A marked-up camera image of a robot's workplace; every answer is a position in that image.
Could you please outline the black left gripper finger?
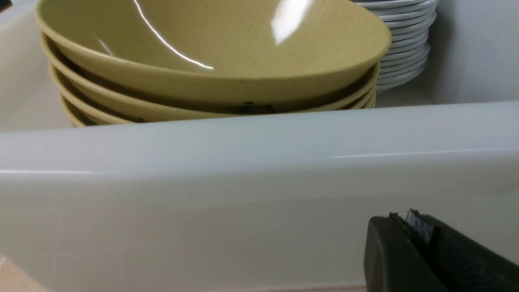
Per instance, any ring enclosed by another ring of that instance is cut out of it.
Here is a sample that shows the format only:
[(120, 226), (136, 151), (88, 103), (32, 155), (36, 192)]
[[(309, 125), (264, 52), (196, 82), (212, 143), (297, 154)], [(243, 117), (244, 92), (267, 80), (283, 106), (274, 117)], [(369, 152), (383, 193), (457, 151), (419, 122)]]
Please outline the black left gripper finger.
[(374, 216), (363, 263), (368, 292), (517, 292), (519, 267), (437, 218)]

